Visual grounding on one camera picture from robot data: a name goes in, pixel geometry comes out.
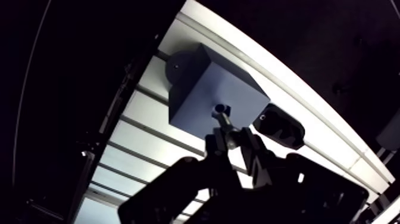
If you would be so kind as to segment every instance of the dark gray cube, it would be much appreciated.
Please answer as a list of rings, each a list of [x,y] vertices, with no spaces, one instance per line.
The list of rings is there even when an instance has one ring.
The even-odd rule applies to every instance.
[[[200,44],[169,91],[170,124],[204,139],[218,122],[217,104],[231,107],[234,126],[248,127],[270,102],[249,73]]]

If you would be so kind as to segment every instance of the white panel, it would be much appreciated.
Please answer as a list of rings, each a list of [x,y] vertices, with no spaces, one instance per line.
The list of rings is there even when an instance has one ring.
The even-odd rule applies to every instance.
[[[253,178],[244,173],[238,172],[237,176],[239,177],[240,183],[242,184],[242,188],[253,188]]]
[[[181,222],[177,222],[177,221],[187,221],[189,219],[189,216],[185,216],[183,214],[178,215],[178,217],[176,217],[176,221],[174,223],[178,224]]]
[[[129,195],[136,194],[145,186],[142,183],[125,178],[101,167],[96,168],[92,180]]]
[[[165,76],[165,61],[152,57],[139,85],[160,98],[168,100],[168,91],[171,85]]]
[[[194,214],[198,209],[200,209],[200,207],[202,206],[202,203],[198,203],[196,201],[192,201],[191,203],[189,203],[187,205],[187,207],[185,209],[183,209],[183,213],[186,214]]]
[[[343,176],[345,174],[345,171],[337,167],[335,164],[331,163],[318,153],[316,153],[314,150],[308,148],[307,146],[301,147],[298,151],[298,154],[318,163],[319,165],[329,169],[330,171]]]
[[[120,224],[117,209],[85,198],[75,224]]]
[[[372,224],[388,224],[400,213],[400,197],[392,202],[389,207],[383,211]]]
[[[350,172],[365,180],[380,193],[383,193],[383,191],[389,187],[389,184],[386,183],[363,159],[359,159],[350,169]]]
[[[195,157],[198,160],[203,159],[200,155],[180,148],[123,121],[117,123],[110,141],[168,166],[186,156]]]
[[[165,170],[107,145],[101,163],[145,181],[152,181]]]
[[[369,193],[369,197],[368,197],[368,199],[367,199],[367,202],[368,202],[368,203],[372,203],[372,202],[374,202],[374,201],[378,198],[378,195],[377,195],[377,194],[375,194],[375,193],[374,193],[373,191],[371,191],[370,189],[366,188],[362,183],[358,182],[356,179],[354,179],[353,177],[351,177],[351,176],[348,175],[347,173],[344,174],[343,177],[346,178],[347,180],[353,181],[353,183],[358,184],[359,186],[365,188],[365,189],[368,191],[368,193]]]
[[[365,152],[365,156],[372,162],[374,163],[377,168],[389,179],[390,183],[393,183],[395,181],[395,177],[390,173],[388,168],[380,161],[378,156],[372,151],[371,149],[368,149]]]
[[[196,198],[203,201],[208,200],[210,198],[210,193],[208,192],[208,189],[200,190]]]
[[[125,116],[155,129],[171,138],[204,151],[204,140],[168,124],[168,107],[140,92],[135,92],[125,109]],[[246,169],[243,158],[237,153],[229,157],[231,164]]]
[[[197,43],[204,43],[222,56],[247,71],[260,87],[267,93],[271,100],[284,109],[294,118],[299,120],[306,132],[305,139],[316,147],[325,151],[326,154],[349,168],[359,157],[349,145],[332,132],[323,122],[316,118],[311,112],[303,107],[298,101],[292,98],[285,91],[267,79],[265,76],[254,70],[220,45],[206,38],[197,31],[180,21],[175,20],[162,40],[159,49],[167,54],[184,49],[194,49]]]
[[[108,194],[108,195],[110,195],[110,196],[113,196],[114,198],[120,199],[121,201],[126,201],[126,200],[129,199],[129,198],[125,197],[125,196],[122,196],[122,195],[117,194],[117,193],[115,193],[115,192],[109,191],[109,190],[107,190],[107,189],[104,189],[104,188],[102,188],[102,187],[100,187],[100,186],[97,186],[97,185],[94,185],[94,184],[92,184],[92,183],[89,184],[89,187],[92,188],[93,190],[99,192],[100,194],[101,194],[101,193],[103,193],[103,194]]]
[[[222,19],[217,14],[205,8],[201,4],[189,0],[186,1],[182,12],[204,27],[207,27],[213,33],[222,37],[225,41],[235,46],[245,55],[253,59],[261,67],[268,71],[269,79],[285,88],[286,91],[298,98],[303,103],[310,106],[321,118],[330,121],[330,125],[338,129],[343,136],[347,137],[360,151],[364,152],[368,149],[367,144],[354,132],[331,106],[325,102],[313,89],[311,89],[300,77],[292,70],[285,66],[275,56],[269,53],[261,45],[253,41],[249,36],[241,32],[238,28]]]

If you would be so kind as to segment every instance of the dark wall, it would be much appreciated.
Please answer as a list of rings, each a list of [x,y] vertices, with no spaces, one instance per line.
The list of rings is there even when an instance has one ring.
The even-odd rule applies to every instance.
[[[379,148],[376,135],[400,107],[400,19],[390,1],[200,2],[284,62]]]

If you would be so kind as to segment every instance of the cable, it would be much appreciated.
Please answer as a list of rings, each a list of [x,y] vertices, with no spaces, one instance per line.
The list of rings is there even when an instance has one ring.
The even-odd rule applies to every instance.
[[[15,124],[14,148],[13,148],[13,152],[12,152],[12,187],[15,187],[15,160],[16,160],[16,156],[17,156],[18,127],[20,125],[21,108],[22,108],[22,102],[23,102],[24,93],[25,93],[26,80],[28,78],[30,63],[32,62],[33,52],[35,51],[35,47],[36,47],[36,43],[38,42],[40,30],[42,29],[43,21],[45,21],[45,17],[47,15],[47,11],[49,10],[50,3],[51,3],[51,0],[49,0],[47,3],[47,6],[45,8],[45,11],[43,12],[43,16],[42,16],[42,19],[39,24],[39,28],[37,29],[35,40],[33,41],[33,45],[32,45],[32,50],[30,51],[28,65],[27,65],[26,71],[25,71],[24,82],[22,84],[21,98],[20,98],[20,102],[18,105],[18,112],[17,112],[17,123]]]

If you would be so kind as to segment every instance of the black plastic part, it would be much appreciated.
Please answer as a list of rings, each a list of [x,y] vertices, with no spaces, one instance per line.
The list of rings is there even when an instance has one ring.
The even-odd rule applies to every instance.
[[[197,159],[181,158],[118,208],[121,224],[170,223],[196,197],[199,170]]]
[[[303,125],[274,104],[268,104],[253,125],[259,133],[285,147],[298,150],[304,145]]]

